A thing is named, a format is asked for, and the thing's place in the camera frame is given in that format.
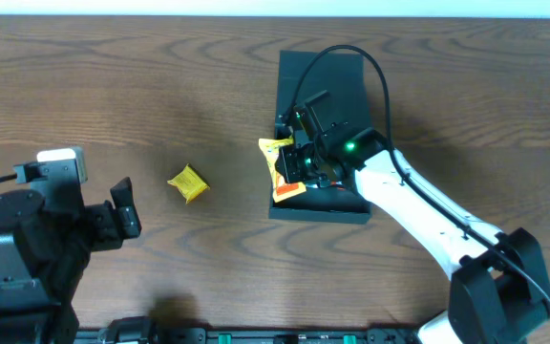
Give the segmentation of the small yellow snack packet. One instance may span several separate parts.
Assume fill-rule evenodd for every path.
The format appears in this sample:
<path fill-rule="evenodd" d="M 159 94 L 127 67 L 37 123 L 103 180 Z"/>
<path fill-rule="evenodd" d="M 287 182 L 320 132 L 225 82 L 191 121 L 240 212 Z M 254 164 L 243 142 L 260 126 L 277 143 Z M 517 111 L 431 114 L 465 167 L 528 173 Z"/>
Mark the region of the small yellow snack packet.
<path fill-rule="evenodd" d="M 209 184 L 190 164 L 186 164 L 179 174 L 168 180 L 167 183 L 178 190 L 186 204 L 210 189 Z"/>

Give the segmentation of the orange yellow snack bag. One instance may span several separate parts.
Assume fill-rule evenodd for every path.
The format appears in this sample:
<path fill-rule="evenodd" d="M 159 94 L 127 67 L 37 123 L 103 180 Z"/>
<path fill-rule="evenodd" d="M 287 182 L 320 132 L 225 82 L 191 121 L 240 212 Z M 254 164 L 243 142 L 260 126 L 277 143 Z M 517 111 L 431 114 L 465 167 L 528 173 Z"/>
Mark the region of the orange yellow snack bag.
<path fill-rule="evenodd" d="M 279 149 L 294 143 L 293 138 L 283 140 L 259 139 L 259 147 L 264 154 L 272 184 L 272 200 L 274 203 L 301 195 L 307 191 L 303 183 L 287 183 L 281 173 L 276 170 Z"/>

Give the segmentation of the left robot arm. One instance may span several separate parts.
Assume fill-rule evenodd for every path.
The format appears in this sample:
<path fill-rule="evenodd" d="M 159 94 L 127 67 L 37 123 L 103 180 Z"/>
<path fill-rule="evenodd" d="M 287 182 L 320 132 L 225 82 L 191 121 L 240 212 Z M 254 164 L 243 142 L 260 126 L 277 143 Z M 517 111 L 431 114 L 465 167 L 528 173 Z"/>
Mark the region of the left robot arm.
<path fill-rule="evenodd" d="M 0 195 L 0 343 L 72 343 L 76 288 L 95 251 L 118 249 L 141 225 L 130 179 L 85 205 L 77 182 L 41 180 Z"/>

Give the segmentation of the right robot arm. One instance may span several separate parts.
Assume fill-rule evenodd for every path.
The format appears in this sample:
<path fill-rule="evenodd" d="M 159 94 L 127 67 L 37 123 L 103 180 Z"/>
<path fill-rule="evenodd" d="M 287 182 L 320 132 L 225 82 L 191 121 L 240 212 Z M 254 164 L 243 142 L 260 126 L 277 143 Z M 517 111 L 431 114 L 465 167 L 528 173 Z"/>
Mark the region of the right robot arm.
<path fill-rule="evenodd" d="M 373 128 L 288 127 L 275 162 L 289 183 L 346 186 L 407 230 L 450 281 L 446 311 L 419 343 L 523 343 L 550 320 L 550 281 L 538 240 L 510 234 L 451 200 Z"/>

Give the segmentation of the dark green box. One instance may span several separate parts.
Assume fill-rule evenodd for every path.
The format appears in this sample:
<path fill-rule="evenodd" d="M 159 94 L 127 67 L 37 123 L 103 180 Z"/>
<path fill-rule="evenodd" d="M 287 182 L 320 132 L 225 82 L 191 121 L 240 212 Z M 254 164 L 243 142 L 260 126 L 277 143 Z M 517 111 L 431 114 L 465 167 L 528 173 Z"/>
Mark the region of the dark green box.
<path fill-rule="evenodd" d="M 310 52 L 281 51 L 276 96 L 274 138 L 286 139 L 289 131 L 281 115 L 292 100 L 297 82 L 309 61 Z M 358 54 L 327 54 L 313 65 L 298 98 L 305 100 L 319 92 L 328 95 L 316 106 L 323 124 L 348 121 L 371 126 L 370 107 L 364 82 L 363 57 Z M 337 188 L 313 188 L 292 198 L 269 204 L 270 219 L 363 225 L 371 217 L 371 203 L 352 192 Z"/>

